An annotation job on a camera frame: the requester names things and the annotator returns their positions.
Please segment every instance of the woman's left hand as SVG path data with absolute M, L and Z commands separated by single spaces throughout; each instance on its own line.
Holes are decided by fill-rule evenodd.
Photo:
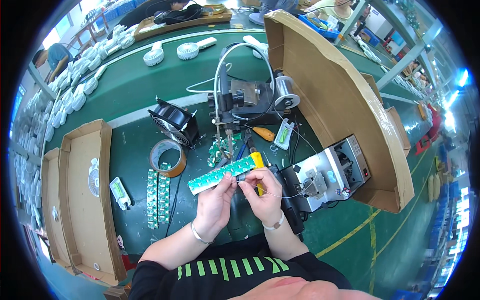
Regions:
M 230 219 L 230 203 L 237 188 L 236 178 L 227 172 L 221 182 L 198 195 L 193 225 L 204 241 L 213 241 Z

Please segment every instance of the brown tape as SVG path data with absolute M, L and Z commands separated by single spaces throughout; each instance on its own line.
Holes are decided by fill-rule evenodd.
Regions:
M 160 170 L 158 160 L 160 159 L 160 156 L 169 149 L 175 149 L 180 152 L 179 160 L 177 164 L 170 169 Z M 171 139 L 165 139 L 158 142 L 152 148 L 152 151 L 150 151 L 150 165 L 155 171 L 162 174 L 163 176 L 172 178 L 178 176 L 180 173 L 183 172 L 185 166 L 187 165 L 187 157 L 185 156 L 185 153 L 183 152 L 183 149 L 179 143 Z

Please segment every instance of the green workbench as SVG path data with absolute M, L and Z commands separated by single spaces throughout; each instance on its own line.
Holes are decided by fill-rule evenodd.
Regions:
M 226 27 L 230 27 L 230 25 L 205 27 L 194 27 L 156 36 L 135 44 L 135 48 L 141 48 L 141 46 L 149 45 L 157 40 L 165 40 L 175 36 L 195 35 L 201 32 L 201 29 L 217 30 L 220 28 L 226 30 Z M 163 44 L 165 58 L 160 64 L 153 67 L 148 67 L 143 62 L 143 56 L 150 49 L 149 47 L 131 55 L 125 55 L 125 50 L 117 53 L 115 57 L 111 58 L 116 61 L 108 66 L 100 78 L 98 88 L 90 96 L 87 96 L 87 102 L 79 112 L 69 115 L 66 123 L 55 130 L 53 139 L 46 145 L 46 151 L 59 147 L 64 134 L 86 122 L 96 119 L 112 121 L 125 114 L 154 105 L 156 103 L 155 96 L 169 101 L 191 95 L 185 88 L 191 84 L 212 78 L 222 48 L 231 43 L 241 42 L 242 37 L 247 34 L 254 36 L 260 42 L 267 42 L 264 33 L 236 29 L 230 29 L 230 32 L 210 32 L 203 35 L 187 36 L 165 42 Z M 176 48 L 180 44 L 197 42 L 209 36 L 214 36 L 217 39 L 217 44 L 201 50 L 195 59 L 183 61 L 177 57 Z M 378 64 L 348 50 L 340 49 L 340 51 L 360 72 L 372 74 L 376 80 L 383 75 L 383 71 Z M 239 48 L 235 50 L 228 57 L 228 61 L 233 64 L 229 72 L 230 75 L 246 80 L 265 81 L 268 79 L 268 71 L 264 61 L 255 58 L 250 49 Z M 213 84 L 209 83 L 197 88 L 212 89 L 212 86 Z M 410 92 L 395 83 L 388 84 L 382 92 L 407 99 L 415 98 Z M 206 136 L 197 142 L 195 150 L 186 151 L 188 157 L 186 169 L 180 176 L 171 179 L 171 197 L 174 199 L 177 186 L 178 195 L 176 196 L 177 204 L 169 228 L 165 224 L 159 225 L 158 229 L 149 229 L 145 212 L 146 176 L 148 169 L 151 168 L 148 160 L 150 150 L 158 141 L 164 139 L 165 135 L 160 132 L 150 118 L 140 119 L 113 129 L 110 180 L 116 176 L 120 177 L 133 202 L 129 210 L 122 211 L 115 203 L 114 198 L 111 197 L 113 219 L 115 231 L 122 236 L 125 251 L 129 254 L 143 253 L 153 241 L 166 236 L 167 228 L 168 234 L 172 234 L 195 217 L 197 197 L 192 196 L 186 182 L 211 170 L 207 166 L 206 159 L 209 156 L 207 150 L 212 144 L 211 135 L 214 134 L 215 127 L 211 125 L 208 118 L 208 112 L 211 109 L 208 108 L 206 103 L 189 106 L 187 109 L 189 111 L 198 110 L 196 116 L 200 124 L 200 135 L 206 134 Z M 302 136 L 311 142 L 315 151 L 320 152 L 322 147 L 311 127 L 297 109 L 294 109 L 293 112 L 298 122 L 303 124 L 300 128 Z M 408 126 L 410 122 L 408 118 L 411 118 L 411 116 L 409 117 L 410 112 L 403 114 L 400 111 L 399 113 L 404 125 Z M 277 131 L 276 126 L 272 126 L 270 129 L 273 132 Z M 253 138 L 259 151 L 265 151 L 273 164 L 277 164 L 279 167 L 290 165 L 288 151 L 279 150 L 275 156 L 270 151 L 269 144 L 266 141 L 256 134 Z M 303 160 L 313 153 L 313 150 L 300 139 L 295 157 L 296 161 Z M 172 155 L 170 156 L 166 155 L 161 159 L 174 163 L 175 158 Z M 232 207 L 232 218 L 229 225 L 218 236 L 218 244 L 231 240 L 241 240 L 247 235 L 252 236 L 263 230 L 243 197 L 236 197 Z

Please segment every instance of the hand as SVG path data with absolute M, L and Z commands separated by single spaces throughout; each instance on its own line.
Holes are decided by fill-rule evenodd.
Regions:
M 230 203 L 237 188 L 236 178 L 227 172 L 215 187 L 198 195 L 197 217 L 193 225 L 204 241 L 213 241 L 230 219 Z
M 253 187 L 258 183 L 268 193 L 258 196 Z M 282 185 L 276 180 L 273 173 L 267 168 L 258 168 L 245 176 L 245 182 L 239 183 L 243 194 L 247 198 L 253 213 L 267 227 L 273 227 L 280 221 L 282 211 L 280 204 L 282 201 Z

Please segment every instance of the green circuit board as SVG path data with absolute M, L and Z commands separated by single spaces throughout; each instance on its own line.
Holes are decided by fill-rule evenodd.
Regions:
M 147 175 L 147 223 L 151 229 L 158 228 L 157 189 L 158 172 L 150 169 Z
M 237 176 L 253 169 L 254 167 L 255 162 L 249 155 L 198 178 L 190 180 L 188 182 L 188 187 L 190 188 L 190 191 L 192 191 L 192 194 L 196 195 L 202 191 L 216 186 L 222 180 L 226 172 L 232 173 L 232 176 Z
M 160 170 L 170 169 L 170 164 L 162 163 Z M 170 200 L 170 178 L 162 174 L 158 176 L 158 221 L 162 224 L 168 223 L 168 204 Z

